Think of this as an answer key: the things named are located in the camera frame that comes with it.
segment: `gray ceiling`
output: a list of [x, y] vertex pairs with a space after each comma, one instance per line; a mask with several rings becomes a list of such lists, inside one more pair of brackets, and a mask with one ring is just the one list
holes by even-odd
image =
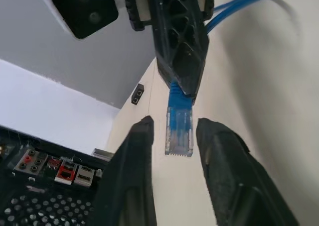
[[119, 18], [84, 40], [66, 33], [42, 0], [0, 0], [0, 58], [121, 108], [155, 56], [151, 28]]

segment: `white wall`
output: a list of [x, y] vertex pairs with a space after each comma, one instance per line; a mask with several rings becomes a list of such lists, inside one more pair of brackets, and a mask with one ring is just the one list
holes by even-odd
[[91, 154], [118, 109], [0, 60], [0, 125]]
[[318, 225], [318, 0], [285, 0], [289, 16], [269, 0], [221, 23], [231, 87], [266, 167], [301, 225]]

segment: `wall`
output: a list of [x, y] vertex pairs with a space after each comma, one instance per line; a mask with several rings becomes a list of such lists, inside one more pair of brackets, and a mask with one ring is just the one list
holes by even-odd
[[0, 60], [0, 125], [91, 154], [118, 109]]
[[315, 13], [319, 3], [285, 1], [290, 14], [265, 0], [231, 16], [210, 36], [220, 38], [218, 48], [227, 55], [225, 70], [253, 136], [256, 157], [301, 225], [315, 226], [319, 220], [319, 19]]
[[42, 0], [0, 0], [0, 58], [121, 108], [155, 56], [151, 28], [125, 8], [85, 40], [64, 32]]

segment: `camera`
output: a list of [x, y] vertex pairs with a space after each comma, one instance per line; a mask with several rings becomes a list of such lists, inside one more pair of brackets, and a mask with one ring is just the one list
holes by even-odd
[[62, 26], [84, 39], [118, 18], [114, 0], [44, 0]]

